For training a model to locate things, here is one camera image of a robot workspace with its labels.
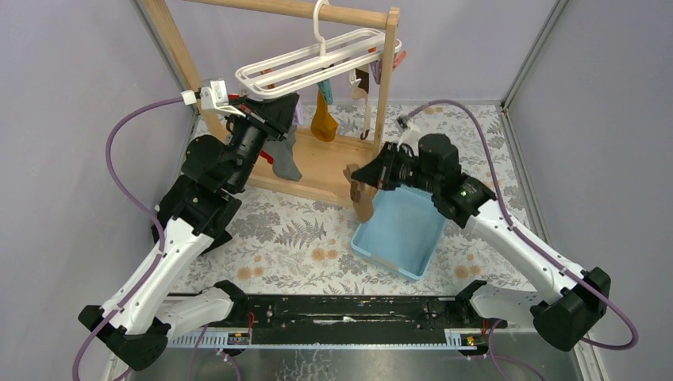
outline wooden base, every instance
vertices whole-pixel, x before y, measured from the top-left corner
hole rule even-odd
[[[277,178],[264,159],[257,161],[248,185],[310,198],[338,206],[352,206],[350,184],[343,170],[348,164],[363,166],[371,161],[374,145],[355,137],[340,137],[329,143],[316,139],[309,129],[297,130],[293,157],[302,179]]]

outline white backdrop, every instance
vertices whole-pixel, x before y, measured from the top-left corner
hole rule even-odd
[[[551,11],[554,0],[334,0],[387,12],[402,11],[398,38],[408,56],[393,77],[391,100],[502,99]],[[314,44],[312,21],[169,0],[176,24],[204,78]],[[321,22],[325,38],[353,30]],[[335,99],[348,99],[348,77],[333,80]],[[376,97],[378,87],[372,91]],[[302,95],[315,102],[315,89]]]
[[[612,381],[671,379],[673,2],[570,2],[511,107],[559,252],[612,278],[640,331],[602,351]],[[597,337],[626,343],[612,312]]]

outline wooden drying rack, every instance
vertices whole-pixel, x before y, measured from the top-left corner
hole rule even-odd
[[[187,0],[214,6],[226,6],[242,10],[255,10],[265,13],[284,14],[292,17],[313,18],[314,4],[294,0]],[[191,59],[178,27],[166,6],[165,0],[142,0],[149,17],[152,19],[164,46],[171,55],[175,67],[191,90],[201,87],[201,76]],[[350,184],[342,171],[346,165],[356,163],[364,165],[378,155],[383,138],[383,122],[386,119],[386,104],[390,90],[390,78],[393,71],[394,46],[397,40],[399,8],[390,8],[388,13],[358,10],[343,6],[323,5],[319,19],[341,24],[382,29],[386,32],[383,48],[383,67],[381,87],[379,89],[379,107],[376,113],[374,141],[360,140],[356,137],[337,136],[330,143],[313,137],[308,129],[297,130],[297,143],[293,149],[294,161],[302,179],[299,182],[277,178],[270,165],[256,165],[248,184],[273,191],[310,198],[335,205],[348,206]],[[224,141],[228,133],[216,114],[201,110],[208,130],[217,139]]]

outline white plastic hanger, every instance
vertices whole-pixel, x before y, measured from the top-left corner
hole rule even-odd
[[[383,58],[386,34],[377,29],[356,29],[325,40],[318,28],[320,7],[324,3],[329,4],[327,0],[317,0],[313,9],[313,34],[317,44],[236,71],[236,78],[250,93],[261,99],[278,98]],[[400,50],[402,42],[398,40],[395,51]],[[267,69],[272,70],[260,75]]]

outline floral tablecloth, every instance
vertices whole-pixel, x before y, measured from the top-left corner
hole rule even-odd
[[[394,119],[414,106],[390,105],[385,139],[401,134]],[[305,106],[306,124],[315,106]],[[498,180],[514,216],[527,222],[522,193],[495,106],[470,106],[485,130]],[[339,134],[359,136],[362,106],[330,106]],[[374,125],[376,109],[372,115]],[[424,132],[446,133],[459,149],[463,170],[493,186],[475,127],[461,110],[427,109],[414,118]],[[207,133],[200,121],[194,136]],[[248,187],[228,231],[233,240],[199,257],[174,286],[175,292],[198,292],[229,279],[247,293],[270,294],[427,294],[453,295],[473,279],[497,286],[531,289],[527,280],[485,242],[449,222],[422,280],[412,282],[355,256],[350,240],[359,224],[352,208]]]

